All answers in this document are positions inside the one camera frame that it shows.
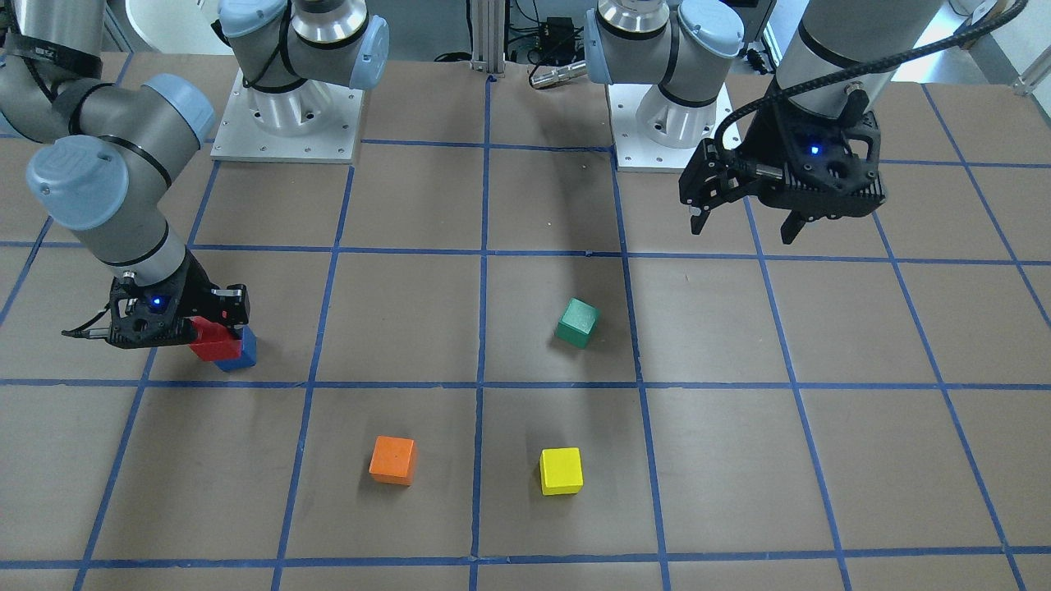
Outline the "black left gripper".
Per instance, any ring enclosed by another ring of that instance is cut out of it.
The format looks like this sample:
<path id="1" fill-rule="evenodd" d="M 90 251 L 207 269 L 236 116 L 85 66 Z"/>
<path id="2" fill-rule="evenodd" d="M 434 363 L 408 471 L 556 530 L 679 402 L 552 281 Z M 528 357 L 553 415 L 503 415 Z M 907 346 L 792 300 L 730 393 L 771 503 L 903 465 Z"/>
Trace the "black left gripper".
<path id="1" fill-rule="evenodd" d="M 862 218 L 886 202 L 879 175 L 881 131 L 870 96 L 849 86 L 833 117 L 803 111 L 780 87 L 737 109 L 702 139 L 678 181 L 691 235 L 712 210 L 754 195 L 788 210 L 781 241 L 792 245 L 810 218 Z"/>

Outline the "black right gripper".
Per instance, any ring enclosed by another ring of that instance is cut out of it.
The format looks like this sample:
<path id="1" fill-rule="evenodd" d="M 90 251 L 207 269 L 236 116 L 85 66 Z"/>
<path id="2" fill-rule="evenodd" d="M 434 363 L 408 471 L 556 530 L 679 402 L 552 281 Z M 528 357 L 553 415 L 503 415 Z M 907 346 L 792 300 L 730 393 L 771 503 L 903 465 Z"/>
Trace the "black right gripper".
<path id="1" fill-rule="evenodd" d="M 129 277 L 114 279 L 103 309 L 62 334 L 103 339 L 122 349 L 189 345 L 200 335 L 191 322 L 195 317 L 214 322 L 239 339 L 239 327 L 250 321 L 250 300 L 244 284 L 218 288 L 195 254 L 187 252 L 176 273 L 157 284 L 147 286 Z"/>

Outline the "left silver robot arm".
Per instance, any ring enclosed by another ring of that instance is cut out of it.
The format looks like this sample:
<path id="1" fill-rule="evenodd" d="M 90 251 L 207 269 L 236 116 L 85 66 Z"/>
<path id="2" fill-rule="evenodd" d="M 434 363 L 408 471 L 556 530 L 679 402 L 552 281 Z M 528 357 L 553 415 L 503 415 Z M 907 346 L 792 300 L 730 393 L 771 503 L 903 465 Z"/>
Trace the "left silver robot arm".
<path id="1" fill-rule="evenodd" d="M 583 46 L 598 84 L 646 84 L 640 122 L 672 144 L 668 117 L 695 113 L 698 130 L 680 176 L 679 199 L 700 233 L 717 207 L 744 197 L 786 210 L 789 244 L 822 218 L 863 218 L 887 195 L 879 175 L 881 131 L 872 108 L 897 67 L 883 57 L 910 50 L 937 1 L 810 1 L 782 48 L 772 82 L 736 147 L 728 113 L 714 113 L 746 24 L 721 1 L 597 1 Z"/>

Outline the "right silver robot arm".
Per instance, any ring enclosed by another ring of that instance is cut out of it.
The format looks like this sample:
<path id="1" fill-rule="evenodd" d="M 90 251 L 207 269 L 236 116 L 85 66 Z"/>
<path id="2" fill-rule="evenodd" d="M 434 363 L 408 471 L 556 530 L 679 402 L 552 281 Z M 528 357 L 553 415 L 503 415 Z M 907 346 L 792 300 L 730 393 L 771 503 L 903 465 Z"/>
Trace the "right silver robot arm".
<path id="1" fill-rule="evenodd" d="M 213 283 L 158 209 L 215 123 L 191 82 L 156 75 L 138 89 L 101 77 L 102 1 L 4 1 L 2 131 L 41 144 L 25 179 L 57 225 L 114 276 L 101 314 L 65 332 L 123 349 L 188 345 L 236 358 L 249 293 Z M 374 89 L 390 29 L 363 1 L 222 1 L 215 26 L 252 98 L 292 98 L 318 122 L 323 84 Z"/>

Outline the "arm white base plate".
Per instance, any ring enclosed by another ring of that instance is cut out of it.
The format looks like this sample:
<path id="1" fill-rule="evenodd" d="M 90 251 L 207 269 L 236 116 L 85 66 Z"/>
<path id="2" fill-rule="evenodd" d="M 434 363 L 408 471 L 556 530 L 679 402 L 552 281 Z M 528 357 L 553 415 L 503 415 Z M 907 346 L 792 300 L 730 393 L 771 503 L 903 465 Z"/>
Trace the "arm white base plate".
<path id="1" fill-rule="evenodd" d="M 731 98 L 722 86 L 713 103 L 686 108 L 654 84 L 612 84 L 607 106 L 619 171 L 680 174 L 731 113 Z"/>
<path id="2" fill-rule="evenodd" d="M 248 89 L 241 73 L 218 123 L 218 161 L 352 165 L 367 94 L 315 80 L 285 94 Z"/>

